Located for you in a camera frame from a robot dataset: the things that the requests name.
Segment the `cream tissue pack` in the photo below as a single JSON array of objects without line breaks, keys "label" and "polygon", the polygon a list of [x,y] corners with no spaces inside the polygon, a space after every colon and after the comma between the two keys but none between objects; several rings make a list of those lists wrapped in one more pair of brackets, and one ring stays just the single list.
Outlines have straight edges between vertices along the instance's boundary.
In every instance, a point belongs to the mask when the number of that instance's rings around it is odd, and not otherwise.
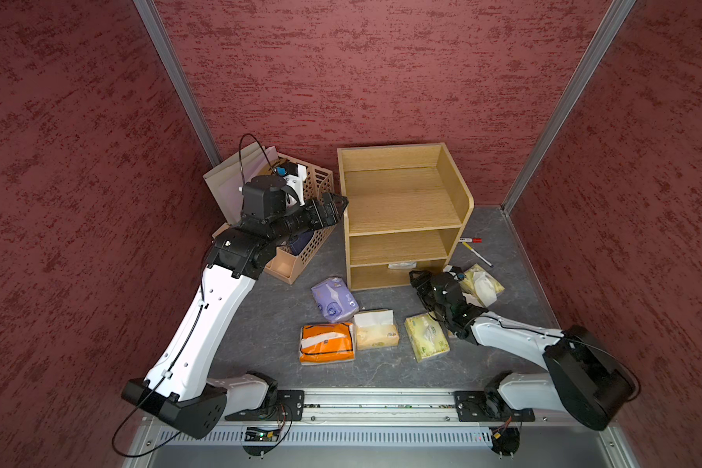
[{"label": "cream tissue pack", "polygon": [[360,312],[354,315],[355,344],[358,351],[395,347],[400,334],[390,309]]}]

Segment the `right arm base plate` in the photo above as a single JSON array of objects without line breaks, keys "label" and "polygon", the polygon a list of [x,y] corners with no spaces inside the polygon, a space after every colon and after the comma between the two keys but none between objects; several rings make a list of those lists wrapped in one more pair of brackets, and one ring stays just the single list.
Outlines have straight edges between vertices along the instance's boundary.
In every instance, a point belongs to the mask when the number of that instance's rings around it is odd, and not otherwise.
[{"label": "right arm base plate", "polygon": [[512,409],[495,391],[456,391],[454,407],[460,422],[488,422],[501,424],[512,422],[534,422],[532,409]]}]

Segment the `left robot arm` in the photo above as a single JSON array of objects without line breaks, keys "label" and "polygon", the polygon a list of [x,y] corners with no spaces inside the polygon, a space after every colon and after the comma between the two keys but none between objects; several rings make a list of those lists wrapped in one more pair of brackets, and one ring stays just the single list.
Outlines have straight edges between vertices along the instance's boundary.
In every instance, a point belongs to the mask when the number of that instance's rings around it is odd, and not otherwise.
[{"label": "left robot arm", "polygon": [[280,410],[274,379],[248,372],[208,381],[216,351],[240,305],[253,290],[278,247],[306,232],[338,224],[346,197],[326,192],[301,200],[277,175],[258,175],[243,185],[239,222],[216,236],[206,254],[191,306],[157,363],[122,392],[135,410],[173,427],[177,434],[205,438],[226,415]]}]

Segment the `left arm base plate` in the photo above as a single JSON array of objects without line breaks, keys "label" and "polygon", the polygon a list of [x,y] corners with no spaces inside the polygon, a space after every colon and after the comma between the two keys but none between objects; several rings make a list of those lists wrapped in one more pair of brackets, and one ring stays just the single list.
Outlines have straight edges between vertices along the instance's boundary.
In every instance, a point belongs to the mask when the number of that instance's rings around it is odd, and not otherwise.
[{"label": "left arm base plate", "polygon": [[305,392],[303,390],[278,390],[275,398],[270,400],[266,407],[259,409],[245,409],[233,415],[224,415],[226,421],[266,421],[281,422],[301,421],[304,411]]}]

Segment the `white tissue pack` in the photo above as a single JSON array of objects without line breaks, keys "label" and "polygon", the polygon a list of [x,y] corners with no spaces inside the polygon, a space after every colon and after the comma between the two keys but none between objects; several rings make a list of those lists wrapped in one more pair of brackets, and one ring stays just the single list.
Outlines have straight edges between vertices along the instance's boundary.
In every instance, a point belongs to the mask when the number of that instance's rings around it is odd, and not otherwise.
[{"label": "white tissue pack", "polygon": [[351,290],[340,277],[330,277],[311,288],[322,316],[330,323],[350,319],[360,310]]}]

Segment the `orange tissue pack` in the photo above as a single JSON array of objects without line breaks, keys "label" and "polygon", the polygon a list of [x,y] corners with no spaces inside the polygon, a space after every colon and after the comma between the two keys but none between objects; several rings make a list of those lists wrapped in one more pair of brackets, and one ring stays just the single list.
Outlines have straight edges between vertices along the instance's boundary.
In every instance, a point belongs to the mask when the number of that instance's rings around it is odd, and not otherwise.
[{"label": "orange tissue pack", "polygon": [[354,361],[354,325],[350,322],[339,322],[303,326],[300,331],[298,358],[302,366]]}]

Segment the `green yellow tissue pack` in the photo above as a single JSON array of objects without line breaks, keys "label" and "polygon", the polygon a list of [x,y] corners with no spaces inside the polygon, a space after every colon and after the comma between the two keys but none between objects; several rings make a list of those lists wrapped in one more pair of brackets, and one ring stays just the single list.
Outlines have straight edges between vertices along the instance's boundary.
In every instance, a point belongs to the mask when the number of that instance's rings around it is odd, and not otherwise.
[{"label": "green yellow tissue pack", "polygon": [[409,342],[418,363],[428,361],[450,352],[448,337],[441,324],[429,313],[419,314],[405,319],[405,328]]}]

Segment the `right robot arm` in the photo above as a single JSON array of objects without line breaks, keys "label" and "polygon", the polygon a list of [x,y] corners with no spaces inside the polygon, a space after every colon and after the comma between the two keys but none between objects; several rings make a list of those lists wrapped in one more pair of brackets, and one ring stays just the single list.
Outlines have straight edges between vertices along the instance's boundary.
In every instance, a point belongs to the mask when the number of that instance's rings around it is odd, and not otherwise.
[{"label": "right robot arm", "polygon": [[411,286],[435,322],[458,339],[500,349],[542,371],[501,372],[482,391],[456,399],[460,419],[534,420],[534,411],[559,411],[596,431],[608,427],[621,408],[641,392],[637,376],[610,354],[587,329],[544,329],[501,317],[468,303],[458,268],[439,274],[409,273]]}]

